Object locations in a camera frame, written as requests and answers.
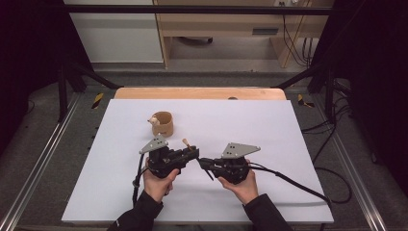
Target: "aluminum rail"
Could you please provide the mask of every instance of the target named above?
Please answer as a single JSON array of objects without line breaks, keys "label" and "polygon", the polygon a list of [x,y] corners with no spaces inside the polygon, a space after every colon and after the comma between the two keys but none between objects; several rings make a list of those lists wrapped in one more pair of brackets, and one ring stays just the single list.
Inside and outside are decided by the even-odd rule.
[{"label": "aluminum rail", "polygon": [[36,165],[34,166],[33,170],[31,171],[29,177],[27,178],[24,186],[22,187],[20,193],[18,194],[17,198],[15,199],[12,207],[9,211],[5,214],[3,219],[0,222],[0,231],[12,231],[17,226],[17,223],[26,208],[28,202],[30,201],[31,196],[36,189],[39,180],[44,173],[51,157],[54,154],[55,149],[64,134],[66,126],[68,125],[69,121],[72,118],[72,115],[75,112],[75,109],[78,105],[78,102],[81,98],[81,94],[75,93],[71,99],[69,105],[69,111],[66,117],[62,122],[59,122],[54,129],[53,134],[51,135],[48,143],[45,145],[44,149],[42,150]]},{"label": "aluminum rail", "polygon": [[284,14],[344,15],[348,9],[307,7],[189,6],[189,5],[41,5],[42,9],[69,13],[205,13],[205,14]]}]

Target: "metal gripper plate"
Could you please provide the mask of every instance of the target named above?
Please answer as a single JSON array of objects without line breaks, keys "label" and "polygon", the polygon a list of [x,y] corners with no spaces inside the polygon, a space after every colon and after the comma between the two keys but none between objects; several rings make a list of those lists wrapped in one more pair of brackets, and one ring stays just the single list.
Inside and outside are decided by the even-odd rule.
[{"label": "metal gripper plate", "polygon": [[144,154],[146,152],[154,151],[167,145],[168,142],[166,141],[166,139],[159,134],[153,140],[151,140],[144,148],[142,148],[139,153]]},{"label": "metal gripper plate", "polygon": [[261,150],[259,146],[230,142],[222,152],[222,159],[238,159],[242,156]]}]

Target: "person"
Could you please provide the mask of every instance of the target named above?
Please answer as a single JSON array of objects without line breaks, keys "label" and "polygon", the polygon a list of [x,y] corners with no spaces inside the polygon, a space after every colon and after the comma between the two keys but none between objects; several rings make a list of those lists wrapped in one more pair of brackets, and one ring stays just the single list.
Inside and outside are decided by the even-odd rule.
[{"label": "person", "polygon": [[[154,219],[162,211],[163,197],[173,189],[179,170],[174,169],[166,178],[158,178],[150,170],[143,174],[144,190],[135,207],[121,215],[108,231],[150,231]],[[237,185],[218,177],[222,187],[233,192],[257,231],[292,231],[267,194],[258,194],[255,172],[250,169],[246,179]]]}]

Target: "hand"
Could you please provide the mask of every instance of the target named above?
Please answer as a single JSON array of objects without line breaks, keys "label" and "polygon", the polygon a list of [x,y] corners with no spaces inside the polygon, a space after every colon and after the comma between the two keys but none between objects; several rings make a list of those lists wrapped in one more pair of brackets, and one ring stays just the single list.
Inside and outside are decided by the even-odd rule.
[{"label": "hand", "polygon": [[173,181],[176,179],[179,169],[174,169],[166,178],[159,178],[148,169],[143,174],[144,190],[156,202],[161,203],[163,196],[173,190]]},{"label": "hand", "polygon": [[231,184],[223,177],[218,177],[218,181],[222,184],[224,189],[233,192],[243,205],[246,205],[251,200],[258,197],[258,186],[256,184],[255,172],[252,169],[249,170],[246,179],[240,182],[240,184]]}]

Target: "metal bar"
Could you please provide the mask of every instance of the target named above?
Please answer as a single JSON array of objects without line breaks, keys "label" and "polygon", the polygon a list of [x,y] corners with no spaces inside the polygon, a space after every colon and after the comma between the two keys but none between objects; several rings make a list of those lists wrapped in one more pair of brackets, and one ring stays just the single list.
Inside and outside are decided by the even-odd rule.
[{"label": "metal bar", "polygon": [[[320,97],[316,97],[313,95],[315,98],[315,102],[317,102],[317,108],[319,109],[319,112],[322,116],[323,119],[325,119],[325,113],[322,109],[322,99]],[[358,173],[356,167],[352,163],[351,159],[349,158],[349,155],[347,153],[347,150],[345,149],[342,140],[340,139],[340,136],[337,132],[335,132],[333,136],[333,145],[335,149],[337,150],[337,154],[340,160],[340,163],[343,167],[344,173],[347,177],[347,179],[350,181],[350,186],[354,192],[354,195],[357,199],[357,201],[360,203],[360,207],[364,213],[364,216],[366,217],[366,220],[371,228],[372,231],[386,231],[387,227],[379,214],[369,191],[367,190],[363,180],[360,177],[360,174]]]},{"label": "metal bar", "polygon": [[188,5],[42,5],[43,9],[69,13],[220,13],[220,14],[284,14],[333,15],[350,10],[306,7],[188,6]]},{"label": "metal bar", "polygon": [[54,154],[54,151],[64,134],[65,128],[72,118],[72,115],[76,109],[76,106],[81,98],[81,94],[75,94],[76,97],[73,97],[69,110],[62,122],[59,122],[54,129],[53,134],[51,135],[48,143],[45,145],[44,149],[39,156],[36,165],[33,167],[29,177],[27,178],[24,186],[21,188],[17,198],[15,199],[12,207],[3,217],[0,223],[0,231],[12,231],[16,227],[18,220],[20,219],[24,209],[26,208],[31,196],[36,189],[38,182],[45,171],[45,168],[48,165],[48,162],[51,160],[51,157]]}]

